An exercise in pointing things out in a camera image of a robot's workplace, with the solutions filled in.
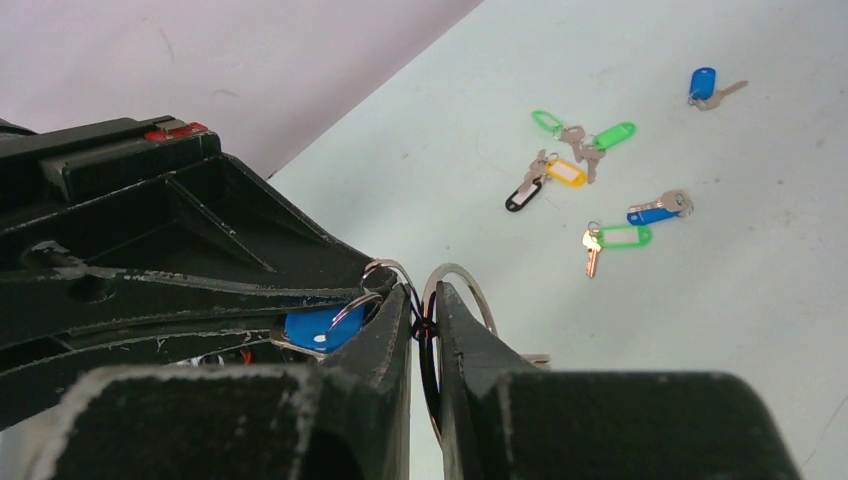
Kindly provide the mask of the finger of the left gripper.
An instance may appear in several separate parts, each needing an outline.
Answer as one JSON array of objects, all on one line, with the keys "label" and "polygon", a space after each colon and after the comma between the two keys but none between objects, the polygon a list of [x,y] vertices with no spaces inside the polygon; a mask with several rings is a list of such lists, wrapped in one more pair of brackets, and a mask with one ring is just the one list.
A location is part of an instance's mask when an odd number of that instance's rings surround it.
[{"label": "finger of the left gripper", "polygon": [[293,359],[270,345],[272,328],[285,317],[260,316],[146,326],[92,336],[59,335],[1,350],[1,428],[15,426],[55,406],[89,371],[122,365],[169,365],[199,357],[256,362]]},{"label": "finger of the left gripper", "polygon": [[387,292],[339,241],[221,155],[85,200],[1,163],[1,345],[131,325],[343,305]]}]

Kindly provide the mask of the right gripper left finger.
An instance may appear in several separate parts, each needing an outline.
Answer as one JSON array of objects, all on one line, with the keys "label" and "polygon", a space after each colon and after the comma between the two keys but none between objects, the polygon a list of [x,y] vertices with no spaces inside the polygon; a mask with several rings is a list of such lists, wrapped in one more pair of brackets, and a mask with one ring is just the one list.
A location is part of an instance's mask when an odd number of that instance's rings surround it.
[{"label": "right gripper left finger", "polygon": [[116,366],[63,397],[30,479],[405,479],[411,302],[321,363]]}]

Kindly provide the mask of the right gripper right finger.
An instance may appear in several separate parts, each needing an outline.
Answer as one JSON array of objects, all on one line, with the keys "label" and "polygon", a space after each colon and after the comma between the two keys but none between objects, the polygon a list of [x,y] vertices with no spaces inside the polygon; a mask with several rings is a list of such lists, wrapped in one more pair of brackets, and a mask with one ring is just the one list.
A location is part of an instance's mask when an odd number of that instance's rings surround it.
[{"label": "right gripper right finger", "polygon": [[507,371],[441,445],[449,479],[796,479],[763,401],[707,371]]}]

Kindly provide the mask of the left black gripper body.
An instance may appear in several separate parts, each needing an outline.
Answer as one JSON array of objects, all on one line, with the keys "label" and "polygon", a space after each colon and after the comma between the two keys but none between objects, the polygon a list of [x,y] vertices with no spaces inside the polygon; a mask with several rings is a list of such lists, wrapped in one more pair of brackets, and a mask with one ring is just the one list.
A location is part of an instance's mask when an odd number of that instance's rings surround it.
[{"label": "left black gripper body", "polygon": [[124,117],[36,133],[1,123],[1,228],[145,185],[222,151],[219,136],[172,116]]}]

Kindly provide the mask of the large silver keyring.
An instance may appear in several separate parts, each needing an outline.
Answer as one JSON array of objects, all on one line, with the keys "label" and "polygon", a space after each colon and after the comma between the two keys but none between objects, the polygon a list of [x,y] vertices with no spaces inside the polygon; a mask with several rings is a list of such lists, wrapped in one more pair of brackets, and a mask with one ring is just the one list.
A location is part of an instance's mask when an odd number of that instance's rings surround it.
[{"label": "large silver keyring", "polygon": [[364,267],[360,283],[382,271],[396,276],[412,303],[422,388],[440,445],[473,431],[473,398],[485,395],[499,375],[551,369],[549,355],[519,354],[500,339],[482,287],[461,265],[436,267],[418,290],[400,262],[378,258]]}]

